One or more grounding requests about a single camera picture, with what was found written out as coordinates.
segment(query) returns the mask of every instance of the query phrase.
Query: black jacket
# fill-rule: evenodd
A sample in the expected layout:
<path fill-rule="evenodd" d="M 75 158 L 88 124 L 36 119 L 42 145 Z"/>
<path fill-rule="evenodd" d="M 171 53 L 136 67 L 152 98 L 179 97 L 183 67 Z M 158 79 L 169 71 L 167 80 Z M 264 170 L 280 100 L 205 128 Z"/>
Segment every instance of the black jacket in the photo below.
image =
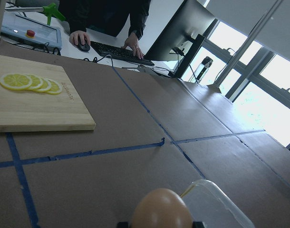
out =
<path fill-rule="evenodd" d="M 66 17 L 70 32 L 86 32 L 89 25 L 116 37 L 130 15 L 129 33 L 135 31 L 140 39 L 151 0 L 60 0 L 59 11 Z"/>

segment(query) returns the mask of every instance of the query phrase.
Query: green object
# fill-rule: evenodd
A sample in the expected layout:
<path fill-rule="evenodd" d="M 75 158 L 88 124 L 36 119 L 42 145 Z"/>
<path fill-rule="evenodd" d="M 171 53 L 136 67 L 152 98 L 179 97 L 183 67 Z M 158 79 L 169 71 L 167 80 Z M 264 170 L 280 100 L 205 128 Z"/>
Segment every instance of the green object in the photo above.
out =
<path fill-rule="evenodd" d="M 44 14 L 48 18 L 47 25 L 51 24 L 51 17 L 52 16 L 56 17 L 60 21 L 64 21 L 66 19 L 65 16 L 59 12 L 55 3 L 51 3 L 48 6 L 43 6 L 43 8 L 44 8 Z"/>

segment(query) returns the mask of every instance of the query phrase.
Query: black keyboard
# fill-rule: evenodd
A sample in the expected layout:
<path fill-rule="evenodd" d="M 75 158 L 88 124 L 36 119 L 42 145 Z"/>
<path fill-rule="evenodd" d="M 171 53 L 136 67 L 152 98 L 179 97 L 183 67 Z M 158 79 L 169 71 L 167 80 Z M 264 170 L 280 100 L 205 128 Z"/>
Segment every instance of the black keyboard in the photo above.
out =
<path fill-rule="evenodd" d="M 132 50 L 123 49 L 120 47 L 114 47 L 107 44 L 97 43 L 91 41 L 91 47 L 100 55 L 111 55 L 113 59 L 119 59 L 127 62 L 133 62 L 138 64 L 144 64 L 154 66 L 154 63 L 147 59 L 139 59 L 137 56 L 133 56 Z"/>

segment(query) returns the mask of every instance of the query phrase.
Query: brown egg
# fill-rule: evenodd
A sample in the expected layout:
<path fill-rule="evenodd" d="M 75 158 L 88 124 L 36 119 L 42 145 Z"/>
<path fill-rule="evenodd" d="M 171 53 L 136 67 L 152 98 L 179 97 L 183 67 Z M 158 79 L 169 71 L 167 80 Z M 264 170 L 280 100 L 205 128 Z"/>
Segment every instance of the brown egg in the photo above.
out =
<path fill-rule="evenodd" d="M 193 219 L 183 200 L 169 189 L 148 193 L 137 205 L 131 228 L 192 228 Z"/>

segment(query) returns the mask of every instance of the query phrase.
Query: hand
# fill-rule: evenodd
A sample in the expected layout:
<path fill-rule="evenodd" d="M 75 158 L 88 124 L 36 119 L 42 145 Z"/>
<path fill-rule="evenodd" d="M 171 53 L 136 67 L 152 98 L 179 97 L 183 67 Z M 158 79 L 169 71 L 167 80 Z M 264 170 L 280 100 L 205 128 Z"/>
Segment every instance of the hand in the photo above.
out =
<path fill-rule="evenodd" d="M 78 45 L 78 37 L 80 37 L 80 42 L 82 45 L 85 44 L 85 41 L 87 41 L 88 45 L 90 45 L 89 35 L 86 32 L 83 32 L 80 30 L 72 32 L 70 34 L 70 38 L 69 38 L 70 43 L 73 45 Z"/>
<path fill-rule="evenodd" d="M 126 47 L 130 47 L 132 49 L 134 56 L 137 55 L 139 59 L 144 58 L 144 54 L 139 47 L 138 38 L 134 32 L 132 32 L 130 36 L 125 40 L 124 46 L 122 46 L 121 48 L 125 49 Z"/>

